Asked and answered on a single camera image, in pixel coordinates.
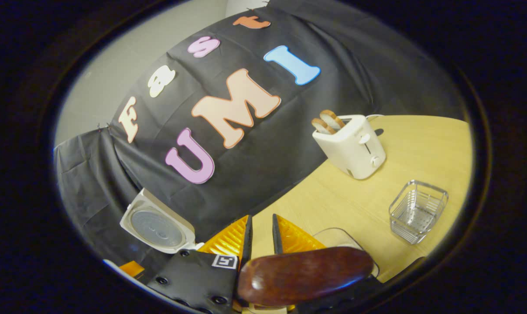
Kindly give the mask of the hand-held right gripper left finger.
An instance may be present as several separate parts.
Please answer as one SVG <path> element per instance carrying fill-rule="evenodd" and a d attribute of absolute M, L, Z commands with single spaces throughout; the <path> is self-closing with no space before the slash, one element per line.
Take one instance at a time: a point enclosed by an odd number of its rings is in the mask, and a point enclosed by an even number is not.
<path fill-rule="evenodd" d="M 236 296 L 239 270 L 251 259 L 252 216 L 227 226 L 199 249 L 182 249 L 147 286 L 205 314 L 240 314 Z"/>

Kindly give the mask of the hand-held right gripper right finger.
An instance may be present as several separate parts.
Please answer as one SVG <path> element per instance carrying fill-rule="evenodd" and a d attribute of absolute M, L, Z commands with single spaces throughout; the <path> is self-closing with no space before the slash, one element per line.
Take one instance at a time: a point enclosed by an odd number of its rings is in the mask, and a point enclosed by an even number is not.
<path fill-rule="evenodd" d="M 272 236 L 275 254 L 290 254 L 326 248 L 325 245 L 314 239 L 313 235 L 277 214 L 272 216 Z M 329 314 L 334 308 L 351 301 L 361 304 L 366 297 L 381 288 L 382 283 L 377 280 L 379 272 L 377 262 L 373 262 L 373 270 L 368 277 L 334 294 L 290 306 L 290 314 Z"/>

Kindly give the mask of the brown wooden spoon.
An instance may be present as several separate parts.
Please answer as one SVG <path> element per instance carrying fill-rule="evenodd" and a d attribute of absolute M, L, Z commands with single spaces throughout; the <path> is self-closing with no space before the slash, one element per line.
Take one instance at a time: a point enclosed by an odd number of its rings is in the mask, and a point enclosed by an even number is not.
<path fill-rule="evenodd" d="M 370 254 L 347 246 L 266 255 L 241 268 L 237 294 L 262 306 L 294 305 L 345 290 L 373 267 Z"/>

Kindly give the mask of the white rice cooker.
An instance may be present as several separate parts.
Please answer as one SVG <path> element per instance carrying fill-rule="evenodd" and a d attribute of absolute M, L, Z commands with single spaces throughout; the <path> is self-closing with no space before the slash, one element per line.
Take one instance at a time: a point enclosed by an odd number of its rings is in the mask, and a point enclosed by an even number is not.
<path fill-rule="evenodd" d="M 117 266 L 136 262 L 145 272 L 158 270 L 181 249 L 208 242 L 180 211 L 146 189 L 124 199 L 109 195 L 107 204 L 98 255 Z"/>

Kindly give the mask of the clear tray of rice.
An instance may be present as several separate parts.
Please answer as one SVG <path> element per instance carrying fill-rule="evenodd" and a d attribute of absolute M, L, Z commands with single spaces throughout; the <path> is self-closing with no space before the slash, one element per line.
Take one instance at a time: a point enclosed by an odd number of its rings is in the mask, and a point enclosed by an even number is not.
<path fill-rule="evenodd" d="M 330 227 L 312 235 L 326 248 L 347 246 L 368 253 L 347 231 L 339 227 Z"/>

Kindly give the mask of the metal wire chopstick holder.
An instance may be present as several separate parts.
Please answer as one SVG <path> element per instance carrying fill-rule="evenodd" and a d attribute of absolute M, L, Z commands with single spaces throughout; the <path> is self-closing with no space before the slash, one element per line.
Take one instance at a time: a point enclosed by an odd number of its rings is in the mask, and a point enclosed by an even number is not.
<path fill-rule="evenodd" d="M 411 245 L 419 244 L 440 219 L 449 194 L 435 185 L 411 180 L 389 206 L 391 231 Z"/>

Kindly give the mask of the black backdrop cloth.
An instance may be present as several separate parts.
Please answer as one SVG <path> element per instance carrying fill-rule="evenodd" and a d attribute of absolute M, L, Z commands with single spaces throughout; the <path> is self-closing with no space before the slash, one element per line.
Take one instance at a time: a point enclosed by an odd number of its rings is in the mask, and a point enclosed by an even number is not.
<path fill-rule="evenodd" d="M 323 161 L 309 121 L 322 109 L 463 117 L 460 92 L 421 48 L 377 18 L 337 0 L 272 0 L 256 10 L 263 30 L 220 20 L 198 32 L 221 41 L 196 59 L 183 40 L 149 69 L 176 78 L 148 94 L 147 74 L 131 87 L 139 134 L 132 143 L 112 120 L 57 145 L 57 187 L 72 223 L 102 257 L 150 266 L 164 260 L 119 226 L 124 207 L 146 188 L 208 240 L 228 223 L 260 212 Z M 281 99 L 235 147 L 191 111 L 205 96 L 225 98 L 235 70 Z"/>

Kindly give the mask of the white toaster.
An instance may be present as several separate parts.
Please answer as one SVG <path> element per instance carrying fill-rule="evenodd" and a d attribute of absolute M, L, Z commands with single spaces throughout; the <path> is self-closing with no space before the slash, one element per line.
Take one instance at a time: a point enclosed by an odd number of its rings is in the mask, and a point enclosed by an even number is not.
<path fill-rule="evenodd" d="M 327 156 L 329 162 L 357 180 L 373 175 L 386 161 L 379 138 L 364 115 L 339 117 L 345 126 L 334 134 L 315 130 L 312 137 Z"/>

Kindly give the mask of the brown toast slice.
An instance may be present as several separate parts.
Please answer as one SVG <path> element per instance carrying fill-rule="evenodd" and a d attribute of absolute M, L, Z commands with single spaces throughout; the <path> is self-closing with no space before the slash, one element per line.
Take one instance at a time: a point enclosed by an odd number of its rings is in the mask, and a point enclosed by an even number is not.
<path fill-rule="evenodd" d="M 321 111 L 319 116 L 332 129 L 339 130 L 345 126 L 345 123 L 329 109 Z"/>
<path fill-rule="evenodd" d="M 322 119 L 312 119 L 311 124 L 313 125 L 313 127 L 316 129 L 318 133 L 327 134 L 327 135 L 333 135 L 336 133 L 335 129 L 329 126 Z"/>

